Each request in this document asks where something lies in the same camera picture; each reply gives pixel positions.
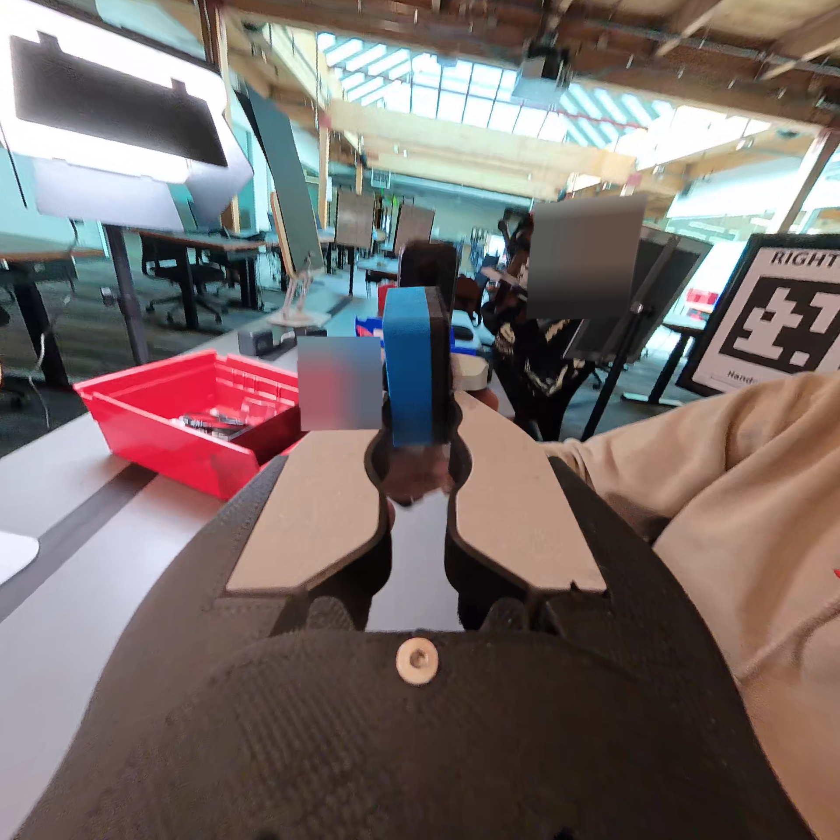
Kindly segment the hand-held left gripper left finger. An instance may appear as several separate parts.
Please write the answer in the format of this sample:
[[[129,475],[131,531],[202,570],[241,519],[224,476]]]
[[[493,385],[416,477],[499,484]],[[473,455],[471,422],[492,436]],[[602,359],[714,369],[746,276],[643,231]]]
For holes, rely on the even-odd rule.
[[[369,615],[392,570],[391,519],[373,453],[382,430],[309,433],[291,450],[227,578],[250,601],[340,600]]]

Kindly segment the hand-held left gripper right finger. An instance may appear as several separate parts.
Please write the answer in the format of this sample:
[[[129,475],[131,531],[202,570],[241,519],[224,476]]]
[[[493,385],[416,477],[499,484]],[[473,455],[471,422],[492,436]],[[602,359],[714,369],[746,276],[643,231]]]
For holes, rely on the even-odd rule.
[[[528,593],[606,583],[540,444],[467,392],[455,393],[456,443],[468,456],[451,500],[454,538],[478,561]]]

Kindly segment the blue foam block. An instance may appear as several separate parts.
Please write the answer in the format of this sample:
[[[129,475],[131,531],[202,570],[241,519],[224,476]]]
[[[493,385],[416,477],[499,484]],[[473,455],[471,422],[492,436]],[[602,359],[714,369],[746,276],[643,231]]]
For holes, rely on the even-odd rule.
[[[388,292],[383,343],[396,447],[448,441],[450,329],[448,310],[437,287],[399,287]]]

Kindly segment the black hand tool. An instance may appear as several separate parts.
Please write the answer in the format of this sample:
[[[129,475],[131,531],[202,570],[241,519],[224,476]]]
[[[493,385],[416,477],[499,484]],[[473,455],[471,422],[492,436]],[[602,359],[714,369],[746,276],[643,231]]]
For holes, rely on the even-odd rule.
[[[225,441],[246,434],[252,428],[252,425],[247,423],[246,420],[220,413],[216,409],[204,413],[184,413],[174,417],[171,422],[174,425]]]

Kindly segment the person's right hand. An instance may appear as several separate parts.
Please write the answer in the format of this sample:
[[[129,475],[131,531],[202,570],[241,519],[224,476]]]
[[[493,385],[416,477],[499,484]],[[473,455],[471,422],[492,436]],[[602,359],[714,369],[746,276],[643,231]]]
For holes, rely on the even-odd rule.
[[[427,494],[448,494],[455,486],[447,444],[395,448],[387,459],[382,487],[386,498],[409,508]]]

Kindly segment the brown pegboard panel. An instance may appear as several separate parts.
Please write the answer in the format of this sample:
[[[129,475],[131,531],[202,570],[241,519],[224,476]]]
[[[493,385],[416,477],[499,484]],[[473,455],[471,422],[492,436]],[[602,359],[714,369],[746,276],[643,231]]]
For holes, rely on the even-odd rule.
[[[427,243],[431,240],[435,210],[403,202],[395,223],[393,253],[399,257],[404,248],[413,242]]]
[[[340,191],[336,203],[334,244],[370,250],[373,243],[375,196]]]

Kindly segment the red plastic bin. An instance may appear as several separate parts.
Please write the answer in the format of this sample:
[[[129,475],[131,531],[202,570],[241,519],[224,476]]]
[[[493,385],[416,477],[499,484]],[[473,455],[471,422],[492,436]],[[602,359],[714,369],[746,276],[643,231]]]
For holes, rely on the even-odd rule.
[[[298,375],[236,353],[202,350],[73,387],[114,455],[224,501],[303,436]],[[252,428],[225,441],[171,422],[214,409]]]

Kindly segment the black power adapter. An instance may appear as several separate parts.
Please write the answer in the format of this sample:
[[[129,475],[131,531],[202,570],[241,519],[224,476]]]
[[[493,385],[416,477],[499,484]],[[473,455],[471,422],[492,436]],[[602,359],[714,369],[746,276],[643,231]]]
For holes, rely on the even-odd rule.
[[[298,344],[298,336],[293,330],[282,333],[279,338],[272,328],[241,329],[236,335],[238,354],[263,361],[274,361]]]

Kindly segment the wooden office desk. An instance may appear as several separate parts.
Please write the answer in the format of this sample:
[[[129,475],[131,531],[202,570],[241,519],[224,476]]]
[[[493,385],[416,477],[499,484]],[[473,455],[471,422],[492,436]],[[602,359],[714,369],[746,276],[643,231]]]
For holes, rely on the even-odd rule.
[[[1,282],[17,304],[36,356],[38,369],[50,389],[68,392],[70,381],[53,336],[39,284],[77,280],[79,260],[103,259],[101,248],[62,244],[51,240],[1,235]]]
[[[231,280],[238,284],[239,288],[239,298],[221,304],[227,309],[230,306],[254,312],[261,312],[264,309],[257,281],[257,259],[268,246],[264,236],[241,238],[220,234],[172,233],[140,229],[137,230],[137,235],[170,239],[189,248],[190,260],[206,261],[222,267],[226,275],[224,282]],[[218,333],[217,330],[202,327],[199,317],[198,322],[199,330],[187,329],[184,317],[184,329],[200,333]]]

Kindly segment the black panel on tripod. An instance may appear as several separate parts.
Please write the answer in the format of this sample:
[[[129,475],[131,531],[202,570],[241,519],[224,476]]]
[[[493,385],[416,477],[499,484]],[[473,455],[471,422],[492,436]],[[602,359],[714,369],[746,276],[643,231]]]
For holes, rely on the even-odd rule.
[[[630,302],[621,316],[585,319],[563,352],[566,360],[607,370],[582,439],[594,435],[625,365],[641,357],[653,333],[669,314],[702,261],[707,242],[643,227],[633,273]]]

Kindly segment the black office chair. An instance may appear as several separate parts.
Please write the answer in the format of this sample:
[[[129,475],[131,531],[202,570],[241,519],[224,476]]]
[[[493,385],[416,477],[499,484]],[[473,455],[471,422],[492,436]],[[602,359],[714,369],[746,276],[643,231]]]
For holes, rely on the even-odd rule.
[[[213,315],[215,323],[222,325],[227,307],[215,305],[207,299],[207,289],[226,280],[224,269],[213,262],[190,260],[189,248],[170,239],[140,235],[141,269],[145,277],[166,280],[177,289],[169,297],[150,299],[145,305],[146,313],[152,314],[158,307],[172,304],[165,314],[166,321],[174,324],[176,308],[183,311],[185,327],[199,330],[199,309]]]

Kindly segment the right tag board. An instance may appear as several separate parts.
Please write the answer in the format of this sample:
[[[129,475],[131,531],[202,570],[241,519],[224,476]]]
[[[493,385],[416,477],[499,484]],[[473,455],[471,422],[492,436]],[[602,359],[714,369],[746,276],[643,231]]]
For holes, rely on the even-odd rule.
[[[677,386],[700,396],[839,368],[839,234],[753,234]]]

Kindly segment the person's beige sweatshirt torso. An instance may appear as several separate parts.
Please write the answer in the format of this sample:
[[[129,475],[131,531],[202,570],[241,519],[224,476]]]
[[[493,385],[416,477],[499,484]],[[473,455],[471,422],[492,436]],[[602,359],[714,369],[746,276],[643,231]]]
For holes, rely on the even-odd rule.
[[[838,463],[702,456],[664,473],[655,550],[713,632],[761,747],[819,838],[838,838]]]

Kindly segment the white board stand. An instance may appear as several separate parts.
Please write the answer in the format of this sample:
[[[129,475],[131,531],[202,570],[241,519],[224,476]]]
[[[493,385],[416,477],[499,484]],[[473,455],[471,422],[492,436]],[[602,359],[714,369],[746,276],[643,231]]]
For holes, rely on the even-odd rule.
[[[28,567],[38,556],[39,541],[15,532],[1,531],[1,585]]]

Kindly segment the white studio light panel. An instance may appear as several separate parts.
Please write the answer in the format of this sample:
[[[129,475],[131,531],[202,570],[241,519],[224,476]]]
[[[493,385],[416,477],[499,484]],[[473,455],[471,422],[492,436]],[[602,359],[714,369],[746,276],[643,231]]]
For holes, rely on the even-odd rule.
[[[225,117],[226,85],[197,56],[59,2],[2,2],[2,145],[28,159],[44,216],[182,231],[253,178]]]

